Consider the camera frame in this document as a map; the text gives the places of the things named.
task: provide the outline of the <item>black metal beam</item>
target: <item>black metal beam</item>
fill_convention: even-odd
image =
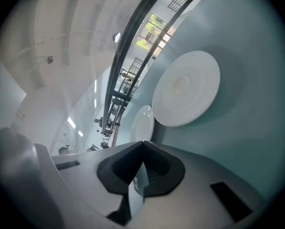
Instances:
[[[125,107],[125,105],[126,105],[126,101],[124,101],[124,102],[122,103],[122,105],[120,106],[119,112],[116,113],[116,115],[118,115],[117,117],[119,117],[119,115],[122,115],[122,114],[123,114],[123,108]]]
[[[130,86],[130,89],[128,91],[128,96],[130,96],[130,93],[133,89],[133,87],[135,86],[135,84],[137,83],[138,78],[140,77],[141,73],[143,72],[143,69],[145,68],[145,66],[147,65],[148,61],[150,60],[150,58],[152,57],[155,49],[157,48],[158,44],[161,42],[161,40],[163,39],[163,37],[165,36],[165,34],[168,32],[168,30],[170,29],[171,26],[173,26],[174,22],[180,17],[180,15],[183,13],[183,11],[188,7],[188,5],[192,2],[193,0],[187,0],[184,5],[174,14],[174,16],[172,17],[172,19],[165,25],[165,27],[163,28],[163,30],[161,31],[161,33],[158,35],[158,37],[156,38],[154,44],[152,45],[151,49],[149,50],[148,55],[146,56],[146,58],[144,59],[139,71],[137,72],[137,75],[135,76],[132,85]]]
[[[125,56],[129,50],[129,47],[132,43],[132,40],[138,31],[141,23],[144,18],[147,16],[150,9],[156,3],[157,0],[142,0],[137,8],[135,9],[133,15],[131,16],[126,28],[124,29],[124,33],[120,39],[118,44],[116,54],[112,63],[110,76],[108,80],[108,86],[106,90],[105,102],[104,102],[104,111],[103,111],[103,123],[106,125],[109,118],[109,108],[112,100],[111,92],[114,91],[115,85],[117,83],[118,74],[122,67]]]
[[[126,95],[126,94],[122,94],[122,93],[120,93],[120,92],[118,92],[118,91],[114,91],[114,92],[112,93],[112,95],[115,96],[115,97],[121,98],[121,99],[123,99],[123,100],[125,100],[125,101],[128,101],[128,102],[131,100],[131,97],[130,97],[130,96],[128,96],[128,95]]]
[[[119,118],[119,115],[121,114],[122,112],[121,112],[121,106],[119,107],[119,109],[118,109],[118,111],[117,111],[117,113],[116,113],[116,115],[115,115],[115,117],[114,117],[114,120],[113,120],[113,123],[112,123],[112,126],[111,126],[111,131],[114,129],[114,127],[115,127],[115,125],[116,125],[116,122],[117,122],[117,120],[118,120],[118,118]]]

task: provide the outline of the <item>white wall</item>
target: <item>white wall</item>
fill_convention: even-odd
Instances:
[[[58,86],[51,85],[28,94],[20,105],[23,120],[19,122],[15,118],[13,121],[17,122],[19,133],[50,150],[61,123],[67,118],[68,109],[71,107],[68,108],[63,92]]]
[[[94,122],[94,119],[103,116],[103,104],[110,70],[111,67],[108,67],[97,79],[96,93],[94,92],[95,85],[93,83],[78,101],[73,111],[69,113],[69,117],[75,123],[76,128],[73,129],[67,122],[68,116],[63,119],[59,133],[53,141],[54,148],[51,152],[52,156],[59,155],[59,148],[64,145],[70,145],[72,152],[85,152],[93,144],[90,144],[92,142],[91,139],[95,138],[97,141],[94,144],[100,147],[99,140],[102,141],[101,138],[103,136],[100,132],[96,132],[98,124]],[[94,99],[97,100],[96,108],[94,106]],[[83,137],[79,136],[79,130],[83,133]]]
[[[0,61],[0,128],[10,127],[26,93]]]

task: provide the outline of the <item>round white plate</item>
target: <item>round white plate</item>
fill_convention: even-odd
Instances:
[[[177,58],[160,78],[153,95],[156,120],[181,126],[201,116],[212,104],[220,84],[216,60],[203,51]]]
[[[150,141],[154,129],[154,115],[151,106],[142,107],[134,118],[130,141]]]

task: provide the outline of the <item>green plant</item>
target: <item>green plant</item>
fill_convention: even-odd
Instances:
[[[166,22],[161,18],[157,17],[155,14],[151,14],[150,20],[154,25],[157,25],[159,28],[163,29],[166,25]]]
[[[148,23],[146,25],[146,29],[151,32],[152,34],[155,34],[155,25],[152,25],[151,23]]]
[[[142,48],[146,49],[146,50],[149,50],[148,46],[147,46],[147,41],[146,39],[142,39],[140,41],[137,41],[136,44],[138,46],[141,46]]]

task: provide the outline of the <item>ceiling light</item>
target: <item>ceiling light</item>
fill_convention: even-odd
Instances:
[[[76,128],[75,123],[72,121],[72,119],[70,117],[67,118],[68,123],[70,123],[70,125],[72,126],[72,128]]]
[[[114,42],[118,42],[119,41],[119,38],[120,38],[120,32],[118,32],[118,33],[115,33],[114,35],[113,35],[113,41]]]

